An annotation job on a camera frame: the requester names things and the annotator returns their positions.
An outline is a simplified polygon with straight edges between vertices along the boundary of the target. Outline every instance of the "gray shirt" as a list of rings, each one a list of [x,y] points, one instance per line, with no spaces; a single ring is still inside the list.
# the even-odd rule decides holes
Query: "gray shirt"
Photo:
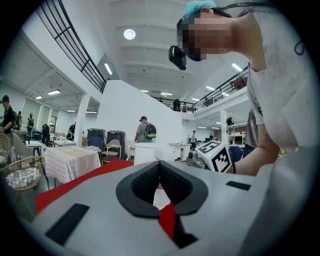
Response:
[[[249,111],[244,143],[253,148],[258,146],[258,126],[253,108]]]
[[[152,142],[152,138],[146,138],[146,136],[145,136],[147,124],[149,125],[150,123],[149,122],[147,122],[147,123],[142,122],[138,126],[137,132],[140,133],[140,136],[139,136],[139,139],[138,139],[138,143]]]

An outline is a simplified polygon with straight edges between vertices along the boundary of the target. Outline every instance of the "red tablecloth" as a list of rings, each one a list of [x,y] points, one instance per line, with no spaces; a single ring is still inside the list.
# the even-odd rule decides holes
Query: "red tablecloth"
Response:
[[[118,171],[133,165],[133,162],[116,159],[68,183],[62,184],[54,189],[43,192],[37,195],[35,199],[36,212],[39,214],[53,201],[63,196],[68,191],[72,190],[80,183],[92,177]],[[170,203],[160,211],[159,223],[162,226],[163,230],[167,233],[167,235],[172,239],[174,237],[175,227],[175,209],[172,203]]]

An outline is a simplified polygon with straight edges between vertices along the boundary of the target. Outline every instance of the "black metal railing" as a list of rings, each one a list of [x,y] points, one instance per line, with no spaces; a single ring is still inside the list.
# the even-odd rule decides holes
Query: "black metal railing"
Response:
[[[177,112],[185,112],[185,113],[194,113],[195,112],[195,104],[186,102],[186,101],[177,101],[176,99],[167,99],[162,97],[153,97],[158,102],[166,105],[173,111]]]
[[[236,91],[237,88],[234,86],[235,81],[242,79],[243,86],[247,85],[247,76],[248,76],[248,67],[245,67],[241,72],[237,73],[223,84],[215,88],[212,92],[205,95],[202,99],[200,99],[195,105],[195,111],[202,109],[204,107],[208,107],[213,103],[228,97],[233,91]]]
[[[45,0],[36,11],[43,24],[69,59],[94,87],[103,93],[107,81],[82,44],[62,0]]]

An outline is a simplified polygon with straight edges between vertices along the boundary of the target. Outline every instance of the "white device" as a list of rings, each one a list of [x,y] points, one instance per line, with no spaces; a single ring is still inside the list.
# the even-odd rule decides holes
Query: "white device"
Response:
[[[226,172],[231,166],[229,151],[220,141],[210,140],[195,149],[198,157],[202,158],[213,172]]]

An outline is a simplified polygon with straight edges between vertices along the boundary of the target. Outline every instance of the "white tablecloth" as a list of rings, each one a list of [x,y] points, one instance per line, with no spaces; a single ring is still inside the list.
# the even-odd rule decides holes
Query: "white tablecloth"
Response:
[[[47,147],[45,173],[61,183],[70,182],[101,166],[97,152],[77,146]]]

